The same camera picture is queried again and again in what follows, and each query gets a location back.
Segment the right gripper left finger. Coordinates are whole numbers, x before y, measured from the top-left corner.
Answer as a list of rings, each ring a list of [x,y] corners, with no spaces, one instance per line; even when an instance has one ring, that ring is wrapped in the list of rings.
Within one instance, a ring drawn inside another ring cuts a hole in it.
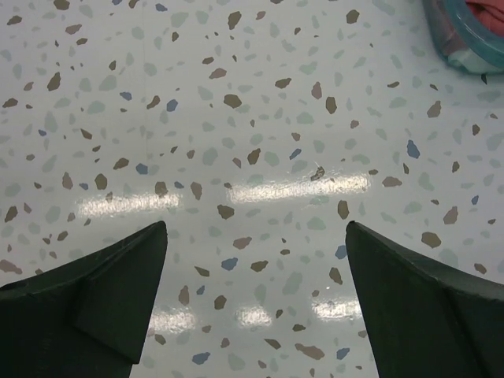
[[[128,377],[165,263],[164,221],[1,288],[3,377]]]

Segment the salmon pink t shirt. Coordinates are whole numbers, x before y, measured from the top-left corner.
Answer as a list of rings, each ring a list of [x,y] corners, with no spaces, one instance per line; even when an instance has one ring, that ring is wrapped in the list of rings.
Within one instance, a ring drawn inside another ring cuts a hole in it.
[[[475,18],[492,33],[503,37],[503,0],[466,0],[466,5]]]

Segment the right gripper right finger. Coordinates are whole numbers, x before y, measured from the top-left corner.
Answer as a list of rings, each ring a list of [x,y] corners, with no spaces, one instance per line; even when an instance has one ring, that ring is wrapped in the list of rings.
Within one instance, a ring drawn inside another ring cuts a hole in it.
[[[409,250],[363,224],[346,251],[381,377],[501,377],[503,286]]]

